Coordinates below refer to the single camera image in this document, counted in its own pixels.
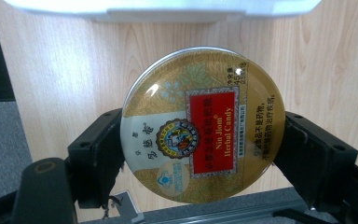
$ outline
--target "round tin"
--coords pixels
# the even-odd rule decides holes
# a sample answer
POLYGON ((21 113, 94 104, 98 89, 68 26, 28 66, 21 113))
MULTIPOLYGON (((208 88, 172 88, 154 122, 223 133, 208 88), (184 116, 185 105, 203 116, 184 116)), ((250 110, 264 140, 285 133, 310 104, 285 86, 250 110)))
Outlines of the round tin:
POLYGON ((226 49, 182 49, 153 65, 123 106, 121 144, 134 175, 182 203, 225 199, 271 165, 282 97, 258 65, 226 49))

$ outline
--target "circular seal emblem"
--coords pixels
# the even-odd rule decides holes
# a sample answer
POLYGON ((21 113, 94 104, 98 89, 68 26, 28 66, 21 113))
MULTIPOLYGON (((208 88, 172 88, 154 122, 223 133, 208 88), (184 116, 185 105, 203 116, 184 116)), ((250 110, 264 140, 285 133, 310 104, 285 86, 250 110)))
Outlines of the circular seal emblem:
POLYGON ((156 143, 165 156, 182 159, 196 150, 199 141, 199 132, 190 122, 174 119, 159 128, 156 143))

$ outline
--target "wooden table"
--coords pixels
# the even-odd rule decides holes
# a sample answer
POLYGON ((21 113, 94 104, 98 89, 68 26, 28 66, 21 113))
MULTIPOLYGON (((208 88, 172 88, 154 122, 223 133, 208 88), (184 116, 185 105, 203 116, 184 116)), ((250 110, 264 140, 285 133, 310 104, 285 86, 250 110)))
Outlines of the wooden table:
MULTIPOLYGON (((150 64, 193 46, 231 49, 258 63, 280 88, 286 110, 358 148, 358 1, 324 0, 295 18, 204 24, 85 21, 28 14, 0 1, 0 42, 34 161, 65 158, 99 115, 122 107, 150 64)), ((288 186, 270 167, 242 194, 288 186)), ((128 167, 113 193, 124 189, 143 212, 179 204, 143 187, 128 167)))

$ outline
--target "metal bracket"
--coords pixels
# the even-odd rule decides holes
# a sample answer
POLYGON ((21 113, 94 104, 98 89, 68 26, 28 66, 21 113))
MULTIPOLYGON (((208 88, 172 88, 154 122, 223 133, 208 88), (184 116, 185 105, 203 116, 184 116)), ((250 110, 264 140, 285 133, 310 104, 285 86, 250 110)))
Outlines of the metal bracket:
POLYGON ((120 200, 121 204, 115 203, 115 208, 117 208, 123 221, 130 220, 134 224, 145 223, 144 214, 138 211, 127 190, 115 194, 115 197, 120 200))

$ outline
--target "red label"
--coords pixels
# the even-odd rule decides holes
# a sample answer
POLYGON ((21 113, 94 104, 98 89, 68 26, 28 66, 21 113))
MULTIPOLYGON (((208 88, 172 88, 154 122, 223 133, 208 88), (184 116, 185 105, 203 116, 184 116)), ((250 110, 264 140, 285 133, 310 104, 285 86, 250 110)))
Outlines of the red label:
POLYGON ((235 140, 235 92, 191 95, 191 122, 200 132, 193 153, 194 175, 233 170, 235 140))

